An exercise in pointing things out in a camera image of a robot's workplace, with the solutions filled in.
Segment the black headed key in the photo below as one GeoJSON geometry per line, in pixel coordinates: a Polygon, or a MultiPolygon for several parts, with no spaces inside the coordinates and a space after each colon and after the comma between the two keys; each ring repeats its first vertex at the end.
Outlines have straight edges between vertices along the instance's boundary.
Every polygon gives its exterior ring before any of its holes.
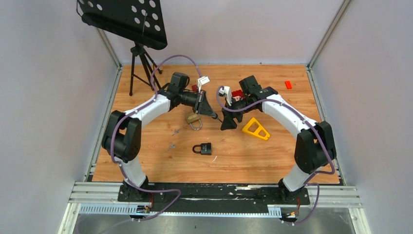
{"type": "Polygon", "coordinates": [[[215,119],[215,120],[220,121],[221,123],[223,122],[223,121],[219,118],[219,116],[218,116],[217,114],[214,114],[214,115],[212,116],[212,118],[215,119]]]}

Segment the black padlock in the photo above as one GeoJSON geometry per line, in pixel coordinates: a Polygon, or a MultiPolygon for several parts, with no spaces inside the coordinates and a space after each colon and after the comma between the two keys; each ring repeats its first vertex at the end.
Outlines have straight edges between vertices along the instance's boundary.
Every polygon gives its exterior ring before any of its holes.
{"type": "Polygon", "coordinates": [[[208,143],[201,143],[198,145],[194,145],[192,147],[192,151],[196,154],[201,154],[201,155],[212,155],[212,144],[210,142],[208,143]]]}

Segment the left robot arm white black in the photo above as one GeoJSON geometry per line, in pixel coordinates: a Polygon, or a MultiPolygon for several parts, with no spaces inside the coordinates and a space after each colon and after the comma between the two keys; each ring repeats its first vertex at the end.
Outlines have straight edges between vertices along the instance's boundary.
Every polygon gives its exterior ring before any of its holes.
{"type": "Polygon", "coordinates": [[[186,89],[188,80],[188,75],[175,72],[170,82],[148,101],[125,112],[115,110],[109,116],[101,145],[112,162],[119,166],[124,181],[132,186],[130,194],[137,201],[144,201],[149,196],[147,176],[137,156],[141,148],[142,128],[179,105],[191,107],[195,114],[218,118],[207,100],[206,91],[202,89],[210,81],[209,77],[198,78],[195,91],[186,89]]]}

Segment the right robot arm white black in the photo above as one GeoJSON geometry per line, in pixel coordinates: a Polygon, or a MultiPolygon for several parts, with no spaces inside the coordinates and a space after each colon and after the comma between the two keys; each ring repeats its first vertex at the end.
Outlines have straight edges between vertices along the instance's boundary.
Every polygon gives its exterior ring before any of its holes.
{"type": "Polygon", "coordinates": [[[298,190],[317,174],[333,175],[337,157],[332,126],[327,121],[317,122],[290,105],[272,87],[261,87],[254,76],[239,82],[241,97],[236,99],[228,86],[220,86],[216,98],[222,107],[221,130],[237,128],[245,113],[253,110],[267,114],[280,123],[296,140],[294,161],[290,172],[280,180],[278,197],[291,203],[298,190]]]}

